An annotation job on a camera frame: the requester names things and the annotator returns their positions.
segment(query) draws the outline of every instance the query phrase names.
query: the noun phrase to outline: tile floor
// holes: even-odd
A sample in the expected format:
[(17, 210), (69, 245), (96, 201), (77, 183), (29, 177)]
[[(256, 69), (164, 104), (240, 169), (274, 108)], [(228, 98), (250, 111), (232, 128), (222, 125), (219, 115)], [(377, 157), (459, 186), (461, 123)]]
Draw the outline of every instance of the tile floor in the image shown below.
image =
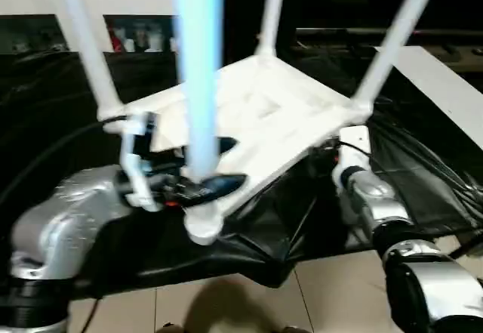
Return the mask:
[[(438, 241), (445, 251), (453, 236)], [(483, 260), (460, 263), (483, 277)], [(79, 333), (91, 300), (72, 304), (69, 333)], [(314, 333), (397, 333), (384, 293), (383, 271), (373, 251), (307, 261), (279, 289), (231, 275), (104, 299), (88, 333), (154, 333), (166, 322), (191, 333), (271, 333), (295, 325)]]

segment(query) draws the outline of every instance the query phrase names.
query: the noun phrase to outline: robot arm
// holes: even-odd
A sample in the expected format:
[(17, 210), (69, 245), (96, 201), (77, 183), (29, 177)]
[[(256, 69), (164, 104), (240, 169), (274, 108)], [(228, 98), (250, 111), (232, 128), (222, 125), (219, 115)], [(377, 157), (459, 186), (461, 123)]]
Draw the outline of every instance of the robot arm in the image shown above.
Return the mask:
[[(364, 160), (362, 153), (351, 153)], [(383, 262), (397, 326), (416, 333), (483, 331), (479, 281), (419, 232), (395, 199), (392, 187), (368, 169), (368, 164), (350, 156), (339, 158), (345, 165), (338, 166), (335, 182)]]
[[(193, 183), (180, 171), (186, 165), (186, 148), (150, 152), (154, 124), (147, 126), (134, 137), (124, 136), (132, 141), (127, 152), (141, 168), (139, 172), (130, 167), (137, 174), (137, 186), (118, 165), (84, 170), (16, 222), (8, 291), (0, 294), (0, 333), (66, 332), (75, 278), (97, 234), (110, 221), (128, 216), (133, 207), (163, 213), (167, 205), (184, 208), (211, 202), (245, 182), (244, 175), (228, 174)], [(221, 137), (219, 144), (224, 153), (236, 141)], [(156, 209), (142, 200), (139, 179)]]

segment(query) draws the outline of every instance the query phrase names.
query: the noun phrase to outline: white rod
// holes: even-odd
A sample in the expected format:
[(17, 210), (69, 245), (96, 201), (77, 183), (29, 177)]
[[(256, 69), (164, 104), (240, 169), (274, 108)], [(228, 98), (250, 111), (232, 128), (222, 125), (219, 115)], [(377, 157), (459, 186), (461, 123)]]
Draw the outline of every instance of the white rod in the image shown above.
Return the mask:
[(189, 176), (210, 177), (218, 164), (217, 70), (221, 61), (222, 0), (177, 0), (178, 70), (188, 106)]
[(77, 37), (79, 55), (97, 102), (97, 118), (103, 120), (122, 111), (104, 55), (97, 47), (83, 0), (64, 0)]
[(278, 22), (283, 0), (265, 0), (260, 43), (257, 54), (275, 56), (275, 43), (277, 42)]
[(399, 50), (406, 44), (429, 0), (404, 0), (353, 100), (374, 104), (374, 100), (389, 76)]

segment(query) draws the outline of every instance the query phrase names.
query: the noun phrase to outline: red object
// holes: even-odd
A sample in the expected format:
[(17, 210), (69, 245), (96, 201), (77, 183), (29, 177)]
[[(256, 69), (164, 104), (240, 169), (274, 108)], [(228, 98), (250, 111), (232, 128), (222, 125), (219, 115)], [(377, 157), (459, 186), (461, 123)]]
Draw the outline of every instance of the red object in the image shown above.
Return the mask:
[(111, 45), (114, 52), (123, 52), (124, 48), (122, 42), (115, 36), (114, 31), (112, 31), (111, 28), (109, 28), (109, 37), (111, 38)]

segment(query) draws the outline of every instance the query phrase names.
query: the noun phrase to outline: black plastic sheet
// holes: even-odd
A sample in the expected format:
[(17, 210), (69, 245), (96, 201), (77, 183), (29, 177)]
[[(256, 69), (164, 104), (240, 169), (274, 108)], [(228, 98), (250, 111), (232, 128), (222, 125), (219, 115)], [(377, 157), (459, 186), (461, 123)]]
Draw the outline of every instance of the black plastic sheet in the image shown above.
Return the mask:
[[(107, 55), (124, 102), (176, 84), (174, 58)], [(350, 95), (367, 61), (333, 54), (293, 62)], [(0, 187), (58, 137), (95, 120), (96, 107), (76, 54), (0, 57)], [(433, 236), (483, 225), (483, 152), (427, 97), (393, 71), (368, 123), (374, 157), (397, 183), (401, 199)], [(9, 229), (28, 207), (82, 168), (116, 163), (119, 138), (101, 130), (80, 138), (32, 173), (0, 206), (2, 263)], [(210, 246), (192, 243), (183, 212), (134, 211), (102, 231), (78, 280), (77, 295), (104, 295), (242, 273), (260, 284), (283, 283), (296, 262), (370, 248), (345, 225), (331, 182), (333, 150), (309, 156), (226, 219)]]

